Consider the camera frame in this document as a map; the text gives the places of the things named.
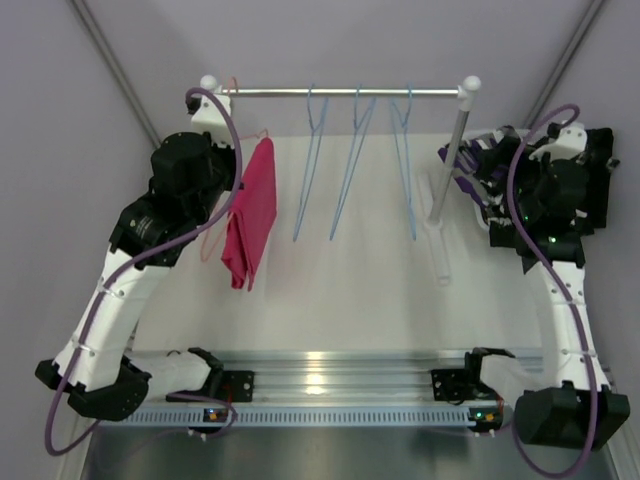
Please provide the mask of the pink trousers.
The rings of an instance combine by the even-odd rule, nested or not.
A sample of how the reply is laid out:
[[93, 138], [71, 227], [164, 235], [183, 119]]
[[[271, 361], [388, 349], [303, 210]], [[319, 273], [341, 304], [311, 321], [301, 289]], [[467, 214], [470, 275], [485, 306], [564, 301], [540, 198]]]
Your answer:
[[277, 216], [275, 149], [263, 138], [255, 147], [229, 215], [221, 260], [231, 287], [251, 291]]

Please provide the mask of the black camouflage trousers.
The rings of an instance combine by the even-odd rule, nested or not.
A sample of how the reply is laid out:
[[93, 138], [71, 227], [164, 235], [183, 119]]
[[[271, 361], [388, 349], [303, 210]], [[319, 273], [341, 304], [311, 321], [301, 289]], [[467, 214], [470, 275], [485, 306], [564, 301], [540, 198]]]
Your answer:
[[[527, 144], [517, 168], [523, 166], [537, 148], [555, 140], [560, 129], [559, 124], [552, 123], [544, 136]], [[620, 161], [613, 157], [614, 135], [611, 129], [587, 129], [586, 133], [585, 151], [573, 159], [588, 171], [589, 181], [586, 197], [573, 220], [568, 224], [525, 225], [519, 215], [514, 192], [514, 203], [524, 229], [551, 263], [572, 262], [583, 267], [585, 255], [581, 238], [607, 225], [611, 174]], [[507, 202], [509, 166], [520, 142], [521, 135], [513, 127], [504, 126], [471, 140], [468, 152], [471, 154], [472, 178], [485, 191], [480, 205], [489, 225], [490, 245], [514, 249], [521, 257], [523, 271], [528, 272], [538, 258], [513, 225]]]

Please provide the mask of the pink hanger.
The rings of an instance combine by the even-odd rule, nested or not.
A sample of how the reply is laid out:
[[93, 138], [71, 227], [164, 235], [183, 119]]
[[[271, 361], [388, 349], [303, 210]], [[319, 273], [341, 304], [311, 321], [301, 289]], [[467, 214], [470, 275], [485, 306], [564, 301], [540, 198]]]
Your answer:
[[[239, 83], [236, 76], [230, 76], [224, 85], [220, 84], [218, 80], [213, 75], [205, 75], [200, 80], [200, 86], [206, 88], [209, 91], [212, 91], [216, 94], [221, 94], [223, 90], [234, 90], [238, 91]], [[259, 142], [263, 138], [269, 138], [269, 130], [267, 128], [263, 128], [260, 131], [252, 132], [251, 134], [246, 133], [239, 137], [240, 141], [249, 141], [256, 140]], [[221, 230], [218, 232], [215, 240], [211, 245], [208, 244], [210, 238], [210, 231], [205, 233], [204, 239], [202, 240], [201, 250], [200, 250], [200, 260], [203, 263], [206, 263], [212, 254], [218, 249], [219, 244], [223, 236], [226, 233], [226, 228], [229, 224], [229, 220], [224, 224]]]

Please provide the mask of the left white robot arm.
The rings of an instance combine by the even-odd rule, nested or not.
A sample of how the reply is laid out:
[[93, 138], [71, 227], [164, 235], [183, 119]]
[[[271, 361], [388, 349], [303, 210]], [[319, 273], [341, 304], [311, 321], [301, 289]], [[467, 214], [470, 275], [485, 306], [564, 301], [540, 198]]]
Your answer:
[[128, 344], [147, 301], [181, 256], [185, 246], [176, 239], [195, 238], [232, 189], [235, 151], [208, 133], [181, 132], [152, 153], [151, 167], [147, 191], [122, 210], [109, 237], [97, 288], [71, 339], [36, 368], [36, 377], [61, 389], [85, 418], [122, 421], [146, 401], [212, 400], [225, 390], [222, 363], [200, 347], [136, 356]]

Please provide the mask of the blue hanger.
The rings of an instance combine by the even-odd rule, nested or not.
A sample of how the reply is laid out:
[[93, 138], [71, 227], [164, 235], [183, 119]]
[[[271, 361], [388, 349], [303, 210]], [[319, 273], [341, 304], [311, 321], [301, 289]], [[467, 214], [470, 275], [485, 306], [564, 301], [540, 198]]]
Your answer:
[[309, 124], [310, 140], [308, 143], [307, 155], [305, 160], [305, 168], [302, 180], [302, 186], [299, 195], [298, 209], [296, 214], [296, 220], [293, 230], [292, 240], [296, 242], [299, 238], [300, 231], [303, 225], [304, 216], [306, 213], [311, 188], [313, 185], [315, 172], [317, 168], [317, 162], [320, 153], [321, 142], [324, 135], [326, 116], [328, 111], [329, 100], [327, 97], [322, 99], [321, 107], [317, 117], [314, 116], [312, 111], [312, 102], [314, 98], [315, 85], [312, 84], [306, 95], [306, 111], [307, 120]]
[[401, 111], [395, 100], [390, 101], [390, 117], [392, 134], [398, 160], [399, 172], [402, 182], [403, 194], [406, 203], [406, 212], [409, 222], [410, 236], [413, 241], [417, 239], [417, 223], [413, 207], [412, 195], [412, 164], [410, 145], [408, 141], [408, 127], [413, 105], [413, 89], [407, 85], [407, 105], [404, 112]]
[[354, 95], [353, 104], [353, 134], [351, 137], [350, 149], [347, 156], [347, 163], [344, 171], [344, 176], [338, 196], [334, 217], [332, 220], [331, 230], [329, 234], [329, 240], [333, 241], [336, 232], [339, 227], [340, 219], [348, 198], [351, 183], [357, 168], [357, 164], [361, 155], [362, 148], [364, 146], [364, 140], [369, 130], [371, 119], [376, 107], [376, 98], [372, 97], [367, 101], [366, 108], [363, 113], [358, 111], [360, 98], [363, 96], [362, 86], [359, 85]]

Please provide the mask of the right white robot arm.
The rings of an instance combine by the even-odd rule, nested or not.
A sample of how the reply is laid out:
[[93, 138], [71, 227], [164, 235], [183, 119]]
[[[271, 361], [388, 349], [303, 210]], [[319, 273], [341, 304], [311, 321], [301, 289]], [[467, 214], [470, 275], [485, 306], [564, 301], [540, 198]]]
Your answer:
[[558, 155], [528, 146], [518, 155], [513, 146], [472, 143], [460, 154], [458, 183], [482, 206], [490, 244], [521, 258], [543, 348], [540, 376], [508, 350], [474, 348], [465, 356], [467, 389], [509, 404], [523, 444], [598, 451], [631, 408], [626, 395], [612, 390], [595, 351], [582, 238], [606, 225], [618, 162], [608, 147]]

